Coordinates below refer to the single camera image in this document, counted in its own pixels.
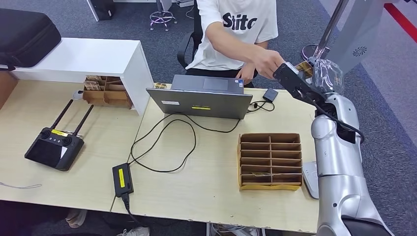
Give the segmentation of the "person's left hand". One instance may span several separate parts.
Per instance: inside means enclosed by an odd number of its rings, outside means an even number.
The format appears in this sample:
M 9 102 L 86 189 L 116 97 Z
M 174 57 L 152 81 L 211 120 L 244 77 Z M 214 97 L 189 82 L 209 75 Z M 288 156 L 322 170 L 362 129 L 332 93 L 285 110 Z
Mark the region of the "person's left hand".
M 255 73 L 255 65 L 253 63 L 246 63 L 237 74 L 237 78 L 243 80 L 244 85 L 248 85 L 252 82 Z

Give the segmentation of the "person's right hand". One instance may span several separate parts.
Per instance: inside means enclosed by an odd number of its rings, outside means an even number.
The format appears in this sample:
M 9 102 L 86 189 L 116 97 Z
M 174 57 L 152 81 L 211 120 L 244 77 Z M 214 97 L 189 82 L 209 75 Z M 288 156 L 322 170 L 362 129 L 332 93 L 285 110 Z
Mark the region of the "person's right hand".
M 285 63 L 277 51 L 260 48 L 253 58 L 253 63 L 259 74 L 268 79 L 274 79 L 274 72 Z

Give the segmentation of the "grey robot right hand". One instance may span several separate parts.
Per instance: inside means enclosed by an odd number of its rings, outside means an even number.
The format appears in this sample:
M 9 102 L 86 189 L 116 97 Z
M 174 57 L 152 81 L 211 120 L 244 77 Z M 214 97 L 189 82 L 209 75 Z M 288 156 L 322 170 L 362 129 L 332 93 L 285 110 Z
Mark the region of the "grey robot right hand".
M 344 77 L 340 67 L 331 60 L 310 57 L 308 62 L 313 66 L 312 87 L 322 93 L 343 95 Z

